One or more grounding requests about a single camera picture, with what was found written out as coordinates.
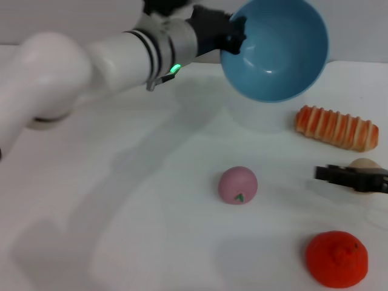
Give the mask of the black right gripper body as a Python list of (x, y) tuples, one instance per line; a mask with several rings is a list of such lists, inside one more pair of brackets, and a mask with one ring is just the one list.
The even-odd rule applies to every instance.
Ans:
[(347, 167), (341, 184), (361, 193), (387, 193), (387, 170)]

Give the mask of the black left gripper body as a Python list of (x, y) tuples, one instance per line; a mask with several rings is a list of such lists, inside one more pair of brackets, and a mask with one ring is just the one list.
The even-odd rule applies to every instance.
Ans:
[(202, 56), (214, 50), (229, 51), (233, 30), (231, 15), (222, 11), (194, 5), (192, 15), (186, 22), (196, 35), (196, 56)]

